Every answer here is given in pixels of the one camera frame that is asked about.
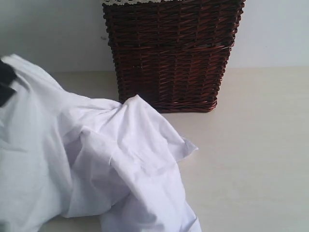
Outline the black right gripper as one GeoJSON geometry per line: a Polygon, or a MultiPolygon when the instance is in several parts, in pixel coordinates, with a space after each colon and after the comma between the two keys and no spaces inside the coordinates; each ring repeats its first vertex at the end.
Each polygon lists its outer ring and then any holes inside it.
{"type": "Polygon", "coordinates": [[[0,60],[0,105],[4,106],[16,93],[11,84],[17,79],[12,66],[0,60]]]}

